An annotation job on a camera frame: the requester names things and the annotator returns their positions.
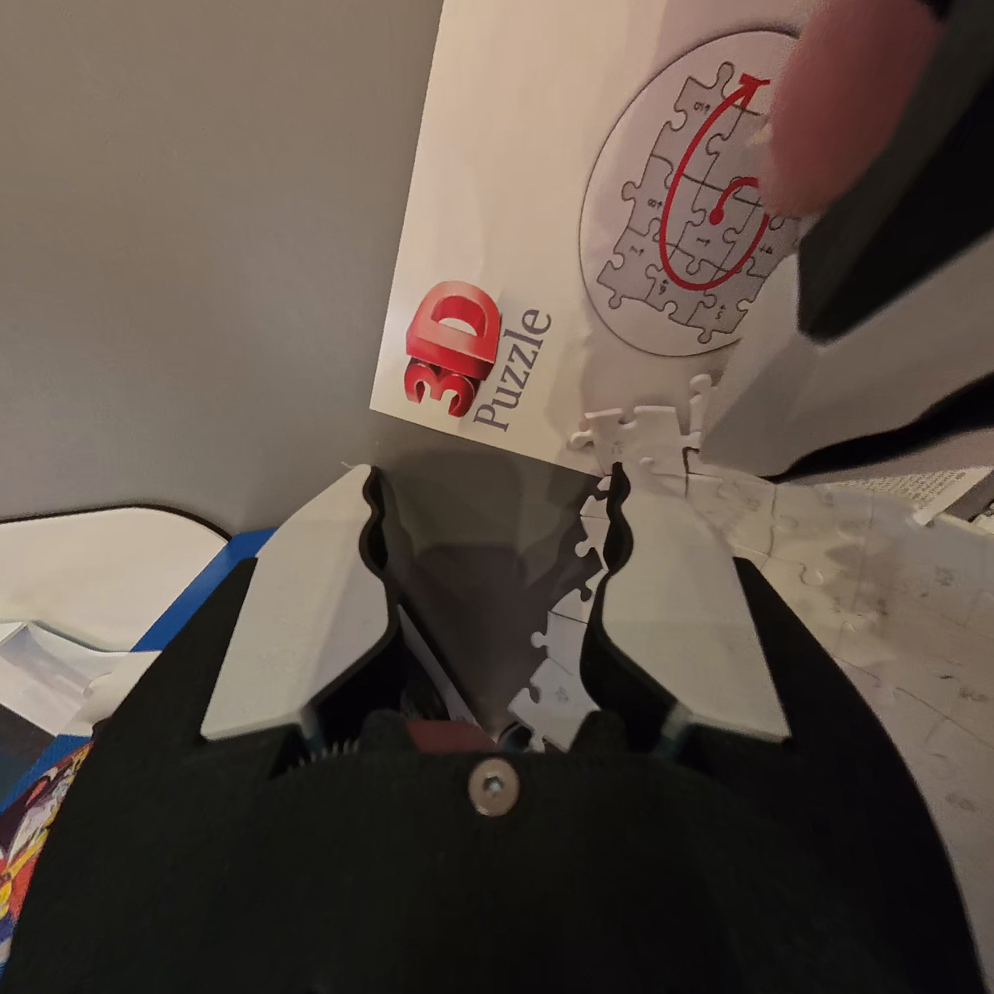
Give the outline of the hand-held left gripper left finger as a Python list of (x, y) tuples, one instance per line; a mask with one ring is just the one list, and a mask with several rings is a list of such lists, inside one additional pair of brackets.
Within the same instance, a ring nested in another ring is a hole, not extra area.
[(294, 513), (258, 553), (207, 705), (210, 741), (294, 726), (356, 735), (359, 699), (399, 633), (384, 578), (379, 481), (360, 464)]

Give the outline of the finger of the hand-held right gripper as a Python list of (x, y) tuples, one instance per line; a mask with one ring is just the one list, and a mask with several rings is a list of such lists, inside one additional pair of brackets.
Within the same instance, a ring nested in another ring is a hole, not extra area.
[(959, 256), (831, 342), (799, 327), (799, 259), (765, 281), (709, 403), (704, 462), (764, 479), (992, 465), (992, 257)]

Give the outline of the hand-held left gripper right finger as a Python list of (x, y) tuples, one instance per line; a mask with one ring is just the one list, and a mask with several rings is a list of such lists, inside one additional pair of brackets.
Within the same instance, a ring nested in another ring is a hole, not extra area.
[(583, 688), (628, 741), (708, 727), (760, 741), (790, 728), (727, 542), (682, 496), (615, 462), (606, 574), (579, 661)]

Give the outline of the partly built puzzle ball shell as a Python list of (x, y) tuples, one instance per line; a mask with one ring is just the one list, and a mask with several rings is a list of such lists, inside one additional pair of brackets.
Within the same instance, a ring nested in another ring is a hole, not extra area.
[(689, 430), (670, 407), (584, 416), (569, 447), (590, 447), (604, 470), (581, 511), (602, 569), (564, 595), (532, 635), (545, 661), (511, 704), (531, 747), (566, 750), (598, 705), (579, 676), (593, 597), (606, 574), (606, 497), (615, 462), (686, 498), (727, 542), (737, 565), (755, 566), (818, 644), (851, 677), (895, 737), (932, 803), (966, 809), (992, 793), (992, 533), (938, 515), (967, 483), (949, 474), (936, 499), (901, 503), (916, 478), (852, 484), (773, 485), (703, 466), (699, 435), (712, 393), (691, 383)]

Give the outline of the blue puzzle box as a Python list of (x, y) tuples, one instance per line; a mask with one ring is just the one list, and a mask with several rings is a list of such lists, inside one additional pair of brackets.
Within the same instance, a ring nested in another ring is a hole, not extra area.
[(235, 535), (129, 651), (95, 649), (38, 623), (2, 622), (2, 967), (96, 726), (233, 569), (255, 559), (274, 534)]

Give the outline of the person's right hand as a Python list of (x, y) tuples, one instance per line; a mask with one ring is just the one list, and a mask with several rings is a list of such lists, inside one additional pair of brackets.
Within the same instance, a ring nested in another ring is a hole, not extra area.
[(813, 217), (886, 148), (941, 39), (950, 2), (825, 1), (778, 81), (759, 190), (770, 214)]

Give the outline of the white instruction leaflet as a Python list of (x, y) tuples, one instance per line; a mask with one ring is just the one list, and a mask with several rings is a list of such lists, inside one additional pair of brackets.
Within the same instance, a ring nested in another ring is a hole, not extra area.
[(787, 217), (759, 190), (818, 3), (444, 2), (371, 410), (604, 473), (568, 445), (585, 415), (665, 406), (688, 431), (708, 376), (703, 466), (865, 478), (701, 456), (744, 318), (846, 194)]

